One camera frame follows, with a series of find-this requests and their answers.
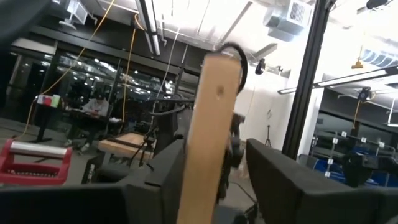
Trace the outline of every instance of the man sitting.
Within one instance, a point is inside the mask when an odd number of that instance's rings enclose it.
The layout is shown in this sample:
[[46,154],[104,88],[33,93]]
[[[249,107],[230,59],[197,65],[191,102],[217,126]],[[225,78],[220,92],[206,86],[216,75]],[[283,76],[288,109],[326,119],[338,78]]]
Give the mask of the man sitting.
[[[107,116],[109,103],[105,100],[102,93],[96,93],[95,98],[91,99],[84,107],[83,111],[89,113],[92,117]],[[80,149],[81,152],[88,150],[93,143],[95,134],[104,127],[101,121],[96,122],[93,119],[83,118],[79,120],[74,120],[72,122],[72,127],[67,135],[68,141],[65,147],[72,145],[72,139],[77,138],[78,130],[83,129],[89,132],[86,143]]]

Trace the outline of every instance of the wooden table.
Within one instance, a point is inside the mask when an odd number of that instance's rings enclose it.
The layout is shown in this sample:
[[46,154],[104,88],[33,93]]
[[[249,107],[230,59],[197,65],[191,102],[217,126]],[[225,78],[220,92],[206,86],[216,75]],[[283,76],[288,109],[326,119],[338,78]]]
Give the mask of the wooden table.
[[[119,141],[128,142],[131,144],[135,144],[137,146],[141,145],[144,142],[144,136],[136,133],[127,133],[123,134],[116,138]],[[100,151],[105,152],[104,164],[107,164],[111,158],[111,155],[119,157],[128,157],[131,158],[137,151],[138,147],[127,146],[125,144],[120,144],[116,142],[112,142],[110,140],[102,140],[98,143],[98,149]],[[136,158],[141,158],[143,150],[140,150]],[[146,151],[144,153],[144,159],[148,160],[151,157],[151,152]]]

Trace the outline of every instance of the concrete floor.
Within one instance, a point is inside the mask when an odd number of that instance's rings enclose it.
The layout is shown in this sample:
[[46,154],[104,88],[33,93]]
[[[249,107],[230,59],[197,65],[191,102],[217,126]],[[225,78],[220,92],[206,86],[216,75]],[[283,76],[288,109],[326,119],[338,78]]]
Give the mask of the concrete floor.
[[[25,128],[25,124],[18,123],[16,121],[11,121],[8,119],[0,118],[0,147],[7,141],[7,139],[12,136],[20,135]],[[19,138],[19,141],[30,141],[36,138],[39,128],[36,126],[29,126],[25,135]],[[57,131],[46,130],[45,137],[52,138],[52,141],[45,142],[43,144],[49,146],[62,147],[63,143],[66,141],[65,133],[60,133]],[[81,184],[81,178],[83,177],[83,172],[86,167],[87,160],[92,158],[93,155],[78,155],[73,152],[72,163],[69,169],[68,179],[65,185],[79,185]],[[34,162],[36,157],[27,156],[16,156],[16,161],[21,162]],[[43,164],[59,164],[60,161],[47,160]],[[235,176],[230,177],[230,188],[228,189],[227,198],[221,202],[223,205],[230,207],[239,208],[245,210],[252,205],[252,200],[236,185],[239,184],[252,198],[255,198],[254,192],[251,187],[251,183],[247,179],[240,179]]]

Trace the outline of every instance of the wooden plank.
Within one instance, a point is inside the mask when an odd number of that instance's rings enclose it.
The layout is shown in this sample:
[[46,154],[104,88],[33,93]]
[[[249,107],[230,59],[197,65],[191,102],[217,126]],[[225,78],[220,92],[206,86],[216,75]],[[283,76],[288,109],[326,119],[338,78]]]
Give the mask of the wooden plank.
[[205,57],[187,139],[177,224],[210,224],[241,73],[225,55]]
[[[141,145],[144,142],[144,136],[136,133],[127,133],[124,134],[118,138],[117,140],[120,141],[125,141],[137,145]],[[131,147],[131,146],[126,146],[120,143],[108,141],[108,140],[102,140],[98,143],[98,147],[101,151],[106,151],[110,153],[115,153],[117,155],[122,155],[124,157],[132,157],[134,153],[137,152],[138,148],[136,147]],[[142,151],[139,151],[137,153],[136,158],[141,158]],[[150,152],[145,152],[144,153],[144,159],[148,160],[150,158]]]

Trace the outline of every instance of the red plastic bin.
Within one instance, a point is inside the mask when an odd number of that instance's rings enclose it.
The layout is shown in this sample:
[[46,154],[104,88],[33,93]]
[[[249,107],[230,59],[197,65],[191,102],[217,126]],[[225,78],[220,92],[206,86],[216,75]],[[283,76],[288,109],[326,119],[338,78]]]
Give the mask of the red plastic bin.
[[[14,155],[60,159],[60,166],[14,162]],[[8,140],[0,154],[0,183],[12,185],[62,185],[68,177],[71,148],[57,148]]]

